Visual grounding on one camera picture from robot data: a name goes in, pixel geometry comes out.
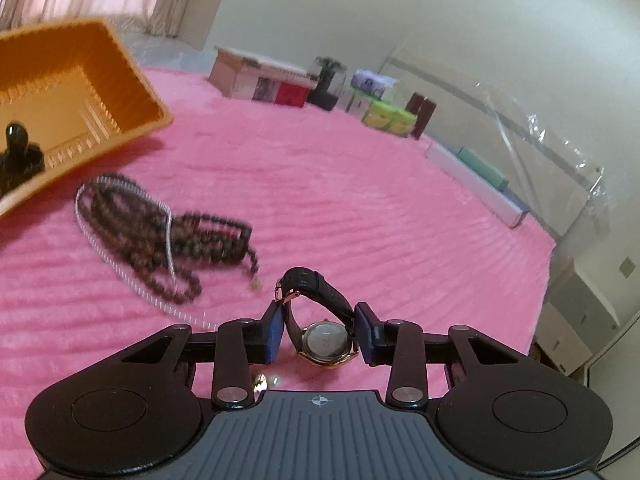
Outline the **orange plastic tray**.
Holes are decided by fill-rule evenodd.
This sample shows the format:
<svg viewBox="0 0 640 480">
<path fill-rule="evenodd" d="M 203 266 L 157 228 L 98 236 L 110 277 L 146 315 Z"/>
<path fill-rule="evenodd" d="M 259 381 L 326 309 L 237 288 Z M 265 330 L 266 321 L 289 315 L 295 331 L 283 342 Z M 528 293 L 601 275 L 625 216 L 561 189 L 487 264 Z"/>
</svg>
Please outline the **orange plastic tray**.
<svg viewBox="0 0 640 480">
<path fill-rule="evenodd" d="M 42 151 L 43 170 L 2 197 L 2 212 L 173 120 L 106 21 L 76 18 L 5 30 L 1 123 L 25 127 Z"/>
</svg>

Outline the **white bedside cabinet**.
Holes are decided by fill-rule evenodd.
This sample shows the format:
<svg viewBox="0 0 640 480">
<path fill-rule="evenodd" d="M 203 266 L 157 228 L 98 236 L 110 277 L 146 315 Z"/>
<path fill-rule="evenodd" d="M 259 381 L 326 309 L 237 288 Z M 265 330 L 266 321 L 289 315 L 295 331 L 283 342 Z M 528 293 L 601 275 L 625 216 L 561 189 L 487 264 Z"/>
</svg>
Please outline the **white bedside cabinet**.
<svg viewBox="0 0 640 480">
<path fill-rule="evenodd" d="M 620 329 L 600 288 L 574 261 L 549 285 L 535 344 L 565 376 L 596 356 Z"/>
</svg>

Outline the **green tissue box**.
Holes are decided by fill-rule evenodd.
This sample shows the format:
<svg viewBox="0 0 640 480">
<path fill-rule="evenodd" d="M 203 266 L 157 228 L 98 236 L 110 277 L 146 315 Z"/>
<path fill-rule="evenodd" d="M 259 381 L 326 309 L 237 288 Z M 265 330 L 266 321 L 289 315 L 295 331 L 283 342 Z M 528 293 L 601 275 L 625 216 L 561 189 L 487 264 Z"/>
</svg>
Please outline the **green tissue box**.
<svg viewBox="0 0 640 480">
<path fill-rule="evenodd" d="M 394 136 L 408 138 L 416 125 L 416 114 L 402 110 L 394 104 L 352 90 L 346 113 L 370 129 L 384 131 Z"/>
</svg>

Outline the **long white flat box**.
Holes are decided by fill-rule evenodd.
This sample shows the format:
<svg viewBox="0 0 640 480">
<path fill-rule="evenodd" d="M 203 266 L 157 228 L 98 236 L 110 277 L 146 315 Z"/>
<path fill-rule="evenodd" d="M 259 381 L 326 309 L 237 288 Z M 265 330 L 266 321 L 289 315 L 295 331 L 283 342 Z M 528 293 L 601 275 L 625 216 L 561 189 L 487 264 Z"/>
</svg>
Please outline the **long white flat box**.
<svg viewBox="0 0 640 480">
<path fill-rule="evenodd" d="M 529 208 L 509 190 L 499 191 L 443 146 L 432 143 L 426 158 L 457 180 L 510 229 L 519 226 Z"/>
</svg>

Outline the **dark brown box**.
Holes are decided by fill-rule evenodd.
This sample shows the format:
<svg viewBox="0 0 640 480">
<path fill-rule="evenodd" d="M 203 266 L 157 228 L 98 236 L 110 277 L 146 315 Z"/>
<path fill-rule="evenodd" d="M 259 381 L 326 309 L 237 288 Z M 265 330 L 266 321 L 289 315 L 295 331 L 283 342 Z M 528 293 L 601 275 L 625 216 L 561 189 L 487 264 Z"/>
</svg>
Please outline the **dark brown box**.
<svg viewBox="0 0 640 480">
<path fill-rule="evenodd" d="M 410 132 L 413 139 L 418 140 L 435 113 L 437 104 L 418 92 L 413 92 L 405 111 L 416 116 L 416 122 Z"/>
</svg>

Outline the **green rectangular box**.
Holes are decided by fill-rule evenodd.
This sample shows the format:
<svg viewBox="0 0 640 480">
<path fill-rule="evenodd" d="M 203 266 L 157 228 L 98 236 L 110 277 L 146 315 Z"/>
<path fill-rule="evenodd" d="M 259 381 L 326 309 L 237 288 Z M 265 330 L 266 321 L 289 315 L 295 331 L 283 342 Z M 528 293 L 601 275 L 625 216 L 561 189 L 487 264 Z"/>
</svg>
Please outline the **green rectangular box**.
<svg viewBox="0 0 640 480">
<path fill-rule="evenodd" d="M 468 150 L 467 148 L 460 148 L 457 152 L 457 156 L 465 166 L 468 166 L 496 190 L 502 192 L 508 187 L 509 180 L 506 176 L 500 170 L 491 164 L 488 164 L 488 162 L 485 162 L 484 159 L 473 151 Z"/>
</svg>

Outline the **white blue tissue pack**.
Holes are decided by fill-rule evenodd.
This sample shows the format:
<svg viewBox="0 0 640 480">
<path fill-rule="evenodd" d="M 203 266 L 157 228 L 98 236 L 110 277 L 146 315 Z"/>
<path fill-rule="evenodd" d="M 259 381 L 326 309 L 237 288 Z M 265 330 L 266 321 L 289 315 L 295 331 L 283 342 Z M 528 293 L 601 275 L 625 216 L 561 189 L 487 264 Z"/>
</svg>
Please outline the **white blue tissue pack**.
<svg viewBox="0 0 640 480">
<path fill-rule="evenodd" d="M 370 70 L 356 70 L 352 75 L 352 88 L 382 99 L 385 93 L 395 88 L 397 80 L 393 77 L 371 72 Z"/>
</svg>

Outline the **black strap wristwatch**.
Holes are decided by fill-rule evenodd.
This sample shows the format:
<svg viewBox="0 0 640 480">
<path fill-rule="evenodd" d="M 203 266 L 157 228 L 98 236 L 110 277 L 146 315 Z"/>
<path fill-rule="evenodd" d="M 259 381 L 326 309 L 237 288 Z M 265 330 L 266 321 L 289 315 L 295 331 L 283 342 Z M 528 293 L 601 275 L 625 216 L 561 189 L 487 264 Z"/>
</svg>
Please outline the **black strap wristwatch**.
<svg viewBox="0 0 640 480">
<path fill-rule="evenodd" d="M 304 297 L 320 306 L 330 318 L 300 326 L 292 302 Z M 294 266 L 277 281 L 274 299 L 282 307 L 283 321 L 297 355 L 323 367 L 338 367 L 356 358 L 355 310 L 349 301 L 315 270 Z"/>
</svg>

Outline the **pink cardboard box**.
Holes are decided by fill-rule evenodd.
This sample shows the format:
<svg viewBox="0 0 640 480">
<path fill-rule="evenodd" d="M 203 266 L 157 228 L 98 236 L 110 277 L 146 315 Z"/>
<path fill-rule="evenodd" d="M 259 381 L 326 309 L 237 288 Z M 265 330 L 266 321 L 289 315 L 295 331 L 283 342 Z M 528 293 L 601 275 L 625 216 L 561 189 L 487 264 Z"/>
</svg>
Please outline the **pink cardboard box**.
<svg viewBox="0 0 640 480">
<path fill-rule="evenodd" d="M 317 85 L 303 67 L 222 47 L 216 47 L 208 81 L 229 99 L 294 107 L 303 107 Z"/>
</svg>

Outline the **pink plush blanket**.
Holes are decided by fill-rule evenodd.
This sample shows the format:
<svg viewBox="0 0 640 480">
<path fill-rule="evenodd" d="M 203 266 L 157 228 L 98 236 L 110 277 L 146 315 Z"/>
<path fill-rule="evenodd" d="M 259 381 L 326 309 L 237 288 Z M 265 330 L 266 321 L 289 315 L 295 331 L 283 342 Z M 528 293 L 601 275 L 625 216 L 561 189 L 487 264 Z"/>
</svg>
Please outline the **pink plush blanket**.
<svg viewBox="0 0 640 480">
<path fill-rule="evenodd" d="M 161 330 L 80 232 L 79 185 L 118 171 L 174 211 L 248 222 L 259 284 L 206 268 L 191 312 L 257 318 L 292 266 L 320 272 L 380 318 L 443 333 L 466 324 L 527 351 L 553 240 L 532 218 L 507 228 L 425 156 L 425 145 L 352 116 L 224 98 L 198 74 L 150 70 L 174 123 L 69 174 L 1 221 L 1 474 L 40 465 L 26 408 L 48 385 Z"/>
</svg>

